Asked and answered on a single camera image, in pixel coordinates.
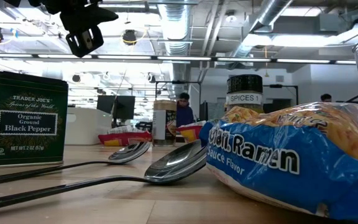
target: spice jar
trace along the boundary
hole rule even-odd
[[[263,113],[263,83],[259,75],[236,75],[227,80],[227,110],[235,106]]]
[[[174,146],[177,136],[177,104],[171,100],[154,101],[153,145]]]

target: table surface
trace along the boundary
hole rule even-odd
[[[65,165],[105,160],[117,147],[66,146]],[[121,166],[76,167],[0,184],[0,197],[109,175],[142,177],[153,161],[172,151],[153,147]],[[0,168],[0,175],[46,166]],[[0,223],[337,223],[273,207],[234,193],[206,168],[171,186],[113,182],[0,208]]]

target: food package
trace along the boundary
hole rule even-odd
[[[193,142],[199,139],[198,135],[205,122],[206,121],[199,121],[188,125],[182,125],[177,128],[177,131],[179,131],[185,138],[186,143]]]
[[[233,108],[200,132],[207,168],[239,194],[358,223],[358,105],[310,103],[269,114]]]
[[[128,146],[138,142],[151,141],[152,135],[131,126],[112,128],[107,134],[100,134],[99,140],[105,146]]]

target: spoon bowl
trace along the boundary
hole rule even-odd
[[[156,185],[169,184],[194,174],[203,168],[205,164],[206,147],[201,148],[201,141],[197,140],[195,142],[191,142],[179,147],[178,149],[170,152],[166,156],[154,162],[146,170],[144,178],[115,175],[3,196],[0,197],[0,208],[68,192],[71,190],[122,180],[145,182],[148,184]]]
[[[67,166],[55,166],[55,167],[48,167],[43,169],[16,172],[13,174],[0,175],[0,184],[14,181],[14,180],[37,177],[39,175],[48,174],[58,170],[69,169],[73,167],[85,166],[90,164],[122,165],[127,162],[133,161],[134,159],[137,159],[138,157],[143,155],[145,152],[147,152],[147,150],[149,150],[150,145],[151,143],[149,142],[139,142],[137,144],[132,144],[130,146],[123,147],[119,151],[111,154],[107,161],[82,162],[82,163],[71,164]]]

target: jar lid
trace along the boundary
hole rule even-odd
[[[262,77],[260,75],[236,75],[227,80],[227,93],[247,90],[263,93]]]

